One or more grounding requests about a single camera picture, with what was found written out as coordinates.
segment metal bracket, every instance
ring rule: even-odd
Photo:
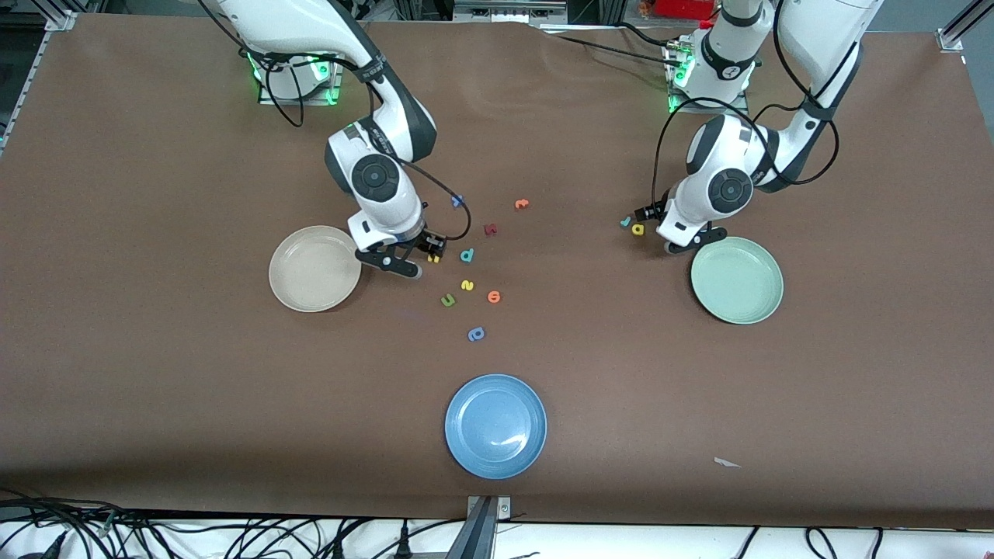
[[[946,43],[945,42],[944,37],[945,36],[942,34],[942,30],[941,29],[936,29],[935,30],[935,42],[938,43],[938,47],[944,53],[958,53],[958,52],[960,52],[960,51],[963,50],[963,42],[962,41],[960,41],[959,39],[957,39],[956,41],[954,41],[954,42],[952,42],[950,44],[950,43]]]
[[[479,501],[481,496],[471,495],[469,501],[466,504],[466,517],[473,511],[473,506]],[[497,496],[497,519],[507,520],[511,517],[511,495],[498,495]]]
[[[56,31],[68,31],[76,25],[76,17],[78,14],[76,12],[66,11],[64,12],[66,17],[61,21],[49,20],[45,24],[45,31],[56,32]]]

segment white paper scrap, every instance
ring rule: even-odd
[[[722,465],[724,467],[741,467],[741,466],[739,466],[738,464],[736,464],[734,462],[729,462],[727,460],[722,460],[722,459],[720,459],[718,457],[715,457],[715,464],[720,464],[720,465]]]

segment blue plate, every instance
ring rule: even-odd
[[[445,413],[445,441],[467,471],[507,479],[528,469],[546,444],[546,409],[524,382],[484,375],[455,393]]]

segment plate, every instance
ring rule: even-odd
[[[319,312],[341,303],[359,282],[363,265],[347,233],[326,225],[287,237],[269,261],[269,286],[286,306]]]
[[[507,479],[528,469],[546,444],[546,409],[510,375],[484,375],[459,389],[445,414],[445,441],[467,471]]]
[[[704,308],[732,324],[764,320],[783,299],[783,275],[776,260],[760,245],[740,237],[698,251],[690,282]]]

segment beige plate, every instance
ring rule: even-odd
[[[347,233],[315,225],[287,237],[269,261],[269,286],[286,306],[319,312],[339,304],[359,282],[362,264]]]

